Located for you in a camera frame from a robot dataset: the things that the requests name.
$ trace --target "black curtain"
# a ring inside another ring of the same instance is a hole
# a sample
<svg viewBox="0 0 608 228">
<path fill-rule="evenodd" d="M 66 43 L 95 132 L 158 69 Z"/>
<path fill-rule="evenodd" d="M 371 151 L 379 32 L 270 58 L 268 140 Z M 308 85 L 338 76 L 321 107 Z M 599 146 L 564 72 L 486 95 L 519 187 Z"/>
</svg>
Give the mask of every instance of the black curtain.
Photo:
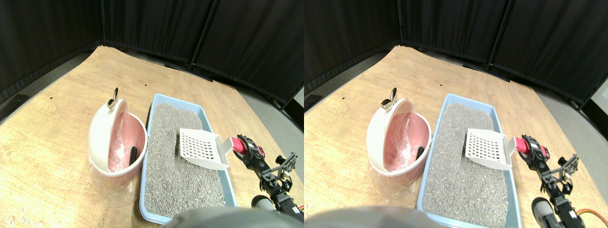
<svg viewBox="0 0 608 228">
<path fill-rule="evenodd" d="M 305 7 L 305 94 L 399 43 L 396 0 L 310 1 Z"/>
<path fill-rule="evenodd" d="M 304 4 L 220 1 L 196 66 L 286 103 L 305 77 Z"/>
<path fill-rule="evenodd" d="M 100 1 L 0 1 L 0 102 L 99 45 Z"/>
<path fill-rule="evenodd" d="M 210 0 L 105 0 L 106 43 L 190 62 Z"/>
<path fill-rule="evenodd" d="M 583 103 L 608 75 L 608 1 L 516 1 L 494 66 Z"/>
<path fill-rule="evenodd" d="M 401 1 L 404 44 L 486 63 L 506 2 Z"/>
</svg>

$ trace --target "wooden tabletop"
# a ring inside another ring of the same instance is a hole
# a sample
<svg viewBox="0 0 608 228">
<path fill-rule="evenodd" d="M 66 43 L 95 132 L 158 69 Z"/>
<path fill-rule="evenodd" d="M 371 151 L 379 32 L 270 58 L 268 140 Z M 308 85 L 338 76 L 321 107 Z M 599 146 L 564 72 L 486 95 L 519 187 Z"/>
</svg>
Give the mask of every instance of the wooden tabletop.
<svg viewBox="0 0 608 228">
<path fill-rule="evenodd" d="M 199 104 L 214 133 L 223 139 L 244 134 L 270 163 L 283 154 L 260 119 L 233 87 L 98 47 L 81 65 L 32 98 L 0 125 L 0 226 L 154 226 L 139 201 L 109 207 L 87 171 L 87 133 L 96 110 L 119 88 L 129 111 L 146 121 L 154 94 Z M 259 189 L 255 173 L 228 155 L 229 174 L 240 207 L 250 207 Z M 303 204 L 303 184 L 295 173 L 291 195 Z"/>
<path fill-rule="evenodd" d="M 305 114 L 305 204 L 308 215 L 340 207 L 399 204 L 415 208 L 421 177 L 407 201 L 387 200 L 371 183 L 365 146 L 367 126 L 379 104 L 397 88 L 399 98 L 409 98 L 434 131 L 448 93 L 495 107 L 502 131 L 508 137 L 527 134 L 552 152 L 547 163 L 558 168 L 558 158 L 576 152 L 549 110 L 529 87 L 508 83 L 482 72 L 445 63 L 408 47 L 395 47 L 373 67 L 345 84 Z M 541 180 L 514 155 L 513 175 L 524 227 L 538 227 L 531 212 L 532 200 L 547 198 Z M 593 209 L 608 215 L 608 206 L 583 163 L 573 175 L 574 188 L 567 198 L 575 209 Z M 603 223 L 583 215 L 587 227 Z"/>
</svg>

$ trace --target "white litter scoop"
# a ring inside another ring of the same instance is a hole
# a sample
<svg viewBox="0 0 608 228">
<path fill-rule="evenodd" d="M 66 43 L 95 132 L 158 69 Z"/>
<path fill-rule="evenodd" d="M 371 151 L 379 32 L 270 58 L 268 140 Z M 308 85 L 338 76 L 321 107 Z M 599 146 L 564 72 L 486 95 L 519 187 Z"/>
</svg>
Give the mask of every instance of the white litter scoop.
<svg viewBox="0 0 608 228">
<path fill-rule="evenodd" d="M 466 132 L 465 156 L 495 170 L 510 170 L 513 167 L 511 155 L 517 150 L 516 146 L 515 137 L 507 142 L 504 134 L 469 128 Z"/>
<path fill-rule="evenodd" d="M 233 150 L 232 140 L 222 143 L 219 135 L 204 130 L 179 129 L 179 155 L 210 170 L 226 170 L 226 154 Z"/>
</svg>

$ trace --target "cable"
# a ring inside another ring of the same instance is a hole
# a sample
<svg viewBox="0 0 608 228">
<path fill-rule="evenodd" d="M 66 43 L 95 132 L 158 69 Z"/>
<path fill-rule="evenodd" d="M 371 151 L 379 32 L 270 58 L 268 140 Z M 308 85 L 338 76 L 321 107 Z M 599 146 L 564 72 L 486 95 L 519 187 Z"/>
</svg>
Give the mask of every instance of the cable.
<svg viewBox="0 0 608 228">
<path fill-rule="evenodd" d="M 600 215 L 598 212 L 596 212 L 596 211 L 594 211 L 594 210 L 591 210 L 591 209 L 587 209 L 587 208 L 585 208 L 585 209 L 578 210 L 578 211 L 576 212 L 576 215 L 581 216 L 581 214 L 583 214 L 583 213 L 592 213 L 592 214 L 594 214 L 595 216 L 597 216 L 598 218 L 600 218 L 600 219 L 602 220 L 602 222 L 604 222 L 604 225 L 606 225 L 606 227 L 608 227 L 608 222 L 607 222 L 607 221 L 606 221 L 606 219 L 605 219 L 603 216 L 601 216 L 601 215 Z"/>
</svg>

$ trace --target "blue litter box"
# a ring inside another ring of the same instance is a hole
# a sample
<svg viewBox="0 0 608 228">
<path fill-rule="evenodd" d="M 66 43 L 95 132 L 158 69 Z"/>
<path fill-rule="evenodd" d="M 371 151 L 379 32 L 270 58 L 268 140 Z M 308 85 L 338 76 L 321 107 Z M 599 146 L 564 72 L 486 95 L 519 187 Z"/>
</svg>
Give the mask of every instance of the blue litter box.
<svg viewBox="0 0 608 228">
<path fill-rule="evenodd" d="M 179 100 L 173 97 L 169 97 L 162 94 L 155 94 L 154 100 L 152 100 L 152 107 L 150 108 L 150 116 L 148 118 L 148 135 L 150 136 L 152 133 L 150 132 L 150 127 L 152 126 L 152 121 L 154 121 L 154 106 L 158 103 L 167 103 L 169 105 L 173 105 L 176 108 L 190 110 L 196 113 L 198 117 L 201 119 L 202 129 L 205 131 L 213 132 L 211 129 L 211 125 L 207 120 L 207 116 L 205 115 L 205 111 L 202 110 L 202 107 L 193 104 L 190 102 L 185 102 L 183 100 Z M 147 221 L 151 221 L 152 223 L 158 224 L 166 224 L 171 221 L 171 218 L 150 213 L 146 210 L 145 205 L 145 190 L 146 190 L 146 168 L 148 166 L 148 153 L 146 153 L 143 158 L 143 166 L 142 166 L 142 186 L 139 193 L 139 210 L 142 212 L 142 216 Z M 218 170 L 219 180 L 222 184 L 222 189 L 224 190 L 224 202 L 226 206 L 237 206 L 236 198 L 234 197 L 234 190 L 232 190 L 232 183 L 230 182 L 230 176 L 228 176 L 228 171 L 226 170 Z"/>
<path fill-rule="evenodd" d="M 426 189 L 426 179 L 429 174 L 430 162 L 433 159 L 433 148 L 435 145 L 435 139 L 437 139 L 437 132 L 439 131 L 439 125 L 441 124 L 441 118 L 443 117 L 443 111 L 447 108 L 448 105 L 459 103 L 465 105 L 469 108 L 481 110 L 487 112 L 490 117 L 492 117 L 492 122 L 494 124 L 494 131 L 498 133 L 502 133 L 502 129 L 500 128 L 500 122 L 498 121 L 498 115 L 496 114 L 496 110 L 491 105 L 481 103 L 475 100 L 471 100 L 468 98 L 460 97 L 459 95 L 448 94 L 446 99 L 443 101 L 443 106 L 441 107 L 441 112 L 439 113 L 439 119 L 437 120 L 437 124 L 435 125 L 435 132 L 433 133 L 433 142 L 430 146 L 429 158 L 426 160 L 426 165 L 424 166 L 424 173 L 422 176 L 422 183 L 420 184 L 420 191 L 418 192 L 418 202 L 416 204 L 416 209 L 422 211 L 427 214 L 427 216 L 438 222 L 443 226 L 448 227 L 483 227 L 472 223 L 467 223 L 463 221 L 459 221 L 456 219 L 435 215 L 432 213 L 428 213 L 424 211 L 424 191 Z M 517 192 L 515 191 L 515 182 L 513 180 L 513 172 L 511 170 L 503 170 L 503 175 L 505 176 L 506 183 L 506 192 L 507 199 L 509 202 L 509 206 L 506 213 L 506 227 L 522 227 L 522 219 L 519 213 L 519 203 L 517 202 Z"/>
</svg>

